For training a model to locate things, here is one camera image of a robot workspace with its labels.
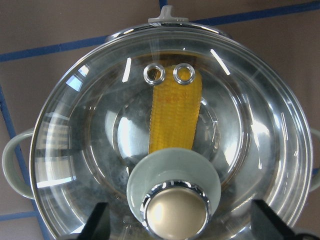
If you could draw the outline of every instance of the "corn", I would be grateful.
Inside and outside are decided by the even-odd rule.
[[[202,78],[195,71],[195,78],[188,85],[174,80],[175,66],[165,68],[165,80],[153,87],[150,117],[149,153],[165,148],[192,149],[199,116]],[[188,80],[188,69],[178,72],[182,80]]]

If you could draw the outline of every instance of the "lid knob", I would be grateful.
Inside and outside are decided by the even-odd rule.
[[[207,222],[207,208],[194,191],[174,187],[159,192],[148,204],[146,220],[150,230],[167,240],[197,235]]]
[[[163,22],[189,22],[189,19],[186,17],[173,17],[172,9],[174,7],[171,5],[165,5],[161,8],[160,16],[149,18],[148,23],[163,23]]]

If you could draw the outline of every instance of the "transparent lid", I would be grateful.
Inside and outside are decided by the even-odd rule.
[[[149,151],[154,86],[144,69],[152,63],[164,69],[189,64],[201,75],[192,150],[215,167],[222,193],[199,239],[248,239],[252,199],[265,200],[294,224],[309,188],[312,151],[291,91],[252,52],[215,29],[150,23],[113,35],[78,61],[40,113],[31,180],[51,233],[80,232],[96,203],[108,202],[110,239],[151,238],[130,211],[126,187]]]

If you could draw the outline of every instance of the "pot handle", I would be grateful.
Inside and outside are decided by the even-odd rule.
[[[34,128],[31,128],[13,137],[6,144],[2,154],[2,169],[5,179],[13,188],[13,190],[15,190],[18,194],[29,199],[35,199],[34,194],[32,192],[31,187],[20,179],[15,169],[13,159],[16,146],[18,146],[22,140],[32,137],[33,134]]]
[[[320,131],[319,130],[310,128],[310,132],[320,141]],[[320,187],[320,171],[318,171],[318,173],[312,177],[309,192],[312,192],[313,190],[316,190],[319,187]]]

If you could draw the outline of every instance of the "lid handle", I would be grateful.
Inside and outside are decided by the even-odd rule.
[[[171,16],[172,10],[173,10],[172,5],[165,5],[161,9],[160,16],[154,17],[154,18],[149,18],[148,23],[163,23],[163,22],[189,22],[189,19],[186,17],[173,17]]]

